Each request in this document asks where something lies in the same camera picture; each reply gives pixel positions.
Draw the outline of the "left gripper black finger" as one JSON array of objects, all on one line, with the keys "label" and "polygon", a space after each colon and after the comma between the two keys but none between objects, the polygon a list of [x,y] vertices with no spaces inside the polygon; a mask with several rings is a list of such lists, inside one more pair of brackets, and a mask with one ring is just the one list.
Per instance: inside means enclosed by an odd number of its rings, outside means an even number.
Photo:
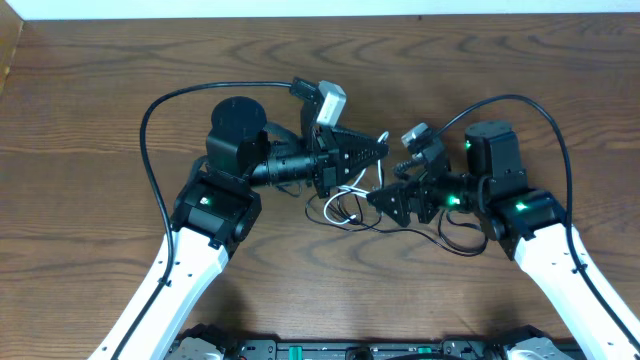
[{"label": "left gripper black finger", "polygon": [[386,156],[385,150],[344,150],[339,155],[339,188],[343,189],[352,179],[357,179],[363,170]]},{"label": "left gripper black finger", "polygon": [[351,151],[371,151],[378,155],[387,155],[389,146],[378,142],[375,138],[343,127],[331,129],[339,153],[344,155]]}]

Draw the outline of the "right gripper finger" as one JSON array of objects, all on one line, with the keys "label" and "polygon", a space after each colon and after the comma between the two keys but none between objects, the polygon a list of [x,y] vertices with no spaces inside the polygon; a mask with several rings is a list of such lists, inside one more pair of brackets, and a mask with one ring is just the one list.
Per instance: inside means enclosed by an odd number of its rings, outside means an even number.
[{"label": "right gripper finger", "polygon": [[411,223],[408,203],[396,195],[372,196],[371,204],[378,212],[388,216],[401,227],[408,227]]},{"label": "right gripper finger", "polygon": [[368,193],[366,198],[371,204],[407,204],[410,190],[409,182],[397,182]]}]

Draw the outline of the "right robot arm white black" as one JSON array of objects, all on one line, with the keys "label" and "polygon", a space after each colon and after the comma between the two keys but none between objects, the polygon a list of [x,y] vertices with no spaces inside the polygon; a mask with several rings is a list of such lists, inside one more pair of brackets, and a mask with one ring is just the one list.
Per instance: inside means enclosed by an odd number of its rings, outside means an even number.
[{"label": "right robot arm white black", "polygon": [[439,211],[475,215],[543,291],[588,359],[636,359],[639,320],[609,284],[545,190],[529,186],[510,124],[489,121],[465,130],[468,170],[454,173],[439,137],[419,124],[402,138],[423,171],[370,193],[368,202],[402,227],[429,223]]}]

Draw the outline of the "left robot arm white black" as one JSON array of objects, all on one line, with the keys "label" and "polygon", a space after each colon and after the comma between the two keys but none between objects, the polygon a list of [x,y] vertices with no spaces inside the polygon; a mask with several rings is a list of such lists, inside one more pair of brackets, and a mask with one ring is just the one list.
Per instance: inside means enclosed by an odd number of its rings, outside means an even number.
[{"label": "left robot arm white black", "polygon": [[206,154],[195,161],[153,265],[94,359],[162,359],[194,305],[224,271],[262,210],[257,188],[295,183],[320,198],[351,189],[388,153],[371,137],[313,118],[299,136],[267,120],[248,97],[220,102],[211,115]]}]

